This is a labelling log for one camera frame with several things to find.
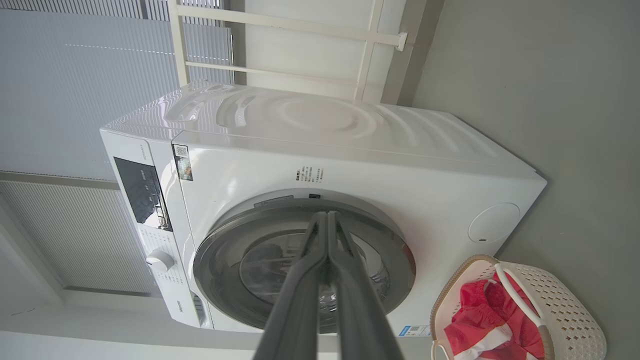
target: round glass door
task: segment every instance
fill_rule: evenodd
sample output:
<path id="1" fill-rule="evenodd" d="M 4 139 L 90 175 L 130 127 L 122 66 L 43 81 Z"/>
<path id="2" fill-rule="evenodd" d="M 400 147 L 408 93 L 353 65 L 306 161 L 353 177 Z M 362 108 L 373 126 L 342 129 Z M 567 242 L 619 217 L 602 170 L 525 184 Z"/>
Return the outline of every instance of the round glass door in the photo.
<path id="1" fill-rule="evenodd" d="M 263 329 L 313 214 L 340 211 L 383 308 L 389 313 L 415 278 L 413 255 L 400 235 L 370 213 L 323 199 L 285 199 L 218 224 L 198 249 L 194 276 L 207 300 L 229 317 Z M 320 332 L 336 331 L 336 293 L 319 290 Z"/>

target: gray floor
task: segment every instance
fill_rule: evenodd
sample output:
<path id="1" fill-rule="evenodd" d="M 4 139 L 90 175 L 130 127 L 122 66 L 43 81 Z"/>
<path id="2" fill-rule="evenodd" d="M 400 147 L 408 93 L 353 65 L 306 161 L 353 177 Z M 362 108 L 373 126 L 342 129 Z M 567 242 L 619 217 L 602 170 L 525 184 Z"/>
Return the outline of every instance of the gray floor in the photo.
<path id="1" fill-rule="evenodd" d="M 640 2 L 446 0 L 414 107 L 448 111 L 549 185 L 499 253 L 556 274 L 638 358 Z"/>

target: perforated basket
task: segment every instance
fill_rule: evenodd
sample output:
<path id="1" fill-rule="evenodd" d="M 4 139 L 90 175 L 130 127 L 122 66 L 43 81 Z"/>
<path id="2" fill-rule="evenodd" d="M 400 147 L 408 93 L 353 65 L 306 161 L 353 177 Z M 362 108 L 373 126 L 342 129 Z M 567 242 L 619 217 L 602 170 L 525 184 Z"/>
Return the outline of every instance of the perforated basket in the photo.
<path id="1" fill-rule="evenodd" d="M 491 279 L 496 272 L 511 298 L 538 327 L 545 347 L 545 360 L 604 359 L 607 342 L 600 326 L 557 277 L 533 266 L 476 255 L 458 268 L 433 307 L 430 324 L 433 360 L 436 347 L 442 348 L 448 359 L 454 358 L 444 328 L 460 309 L 460 288 L 468 282 Z M 522 288 L 540 317 L 518 296 L 506 274 Z"/>

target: black display panel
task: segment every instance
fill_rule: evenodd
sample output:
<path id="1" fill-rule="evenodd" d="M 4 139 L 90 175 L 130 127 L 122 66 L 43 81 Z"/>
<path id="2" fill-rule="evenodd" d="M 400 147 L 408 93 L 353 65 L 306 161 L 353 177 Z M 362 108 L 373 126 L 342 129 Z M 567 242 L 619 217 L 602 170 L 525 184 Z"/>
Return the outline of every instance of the black display panel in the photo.
<path id="1" fill-rule="evenodd" d="M 150 227 L 173 231 L 160 191 L 156 168 L 120 158 L 113 159 L 136 221 Z"/>

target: clothes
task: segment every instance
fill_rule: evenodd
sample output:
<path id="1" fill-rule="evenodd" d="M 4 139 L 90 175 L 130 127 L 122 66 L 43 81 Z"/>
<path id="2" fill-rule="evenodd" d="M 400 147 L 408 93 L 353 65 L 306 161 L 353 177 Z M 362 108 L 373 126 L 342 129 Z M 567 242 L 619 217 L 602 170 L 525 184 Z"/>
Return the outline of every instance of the clothes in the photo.
<path id="1" fill-rule="evenodd" d="M 513 288 L 535 312 L 519 285 L 507 274 Z M 536 325 L 520 310 L 500 283 L 493 280 L 464 284 L 460 310 L 444 331 L 455 360 L 544 359 L 545 349 Z"/>

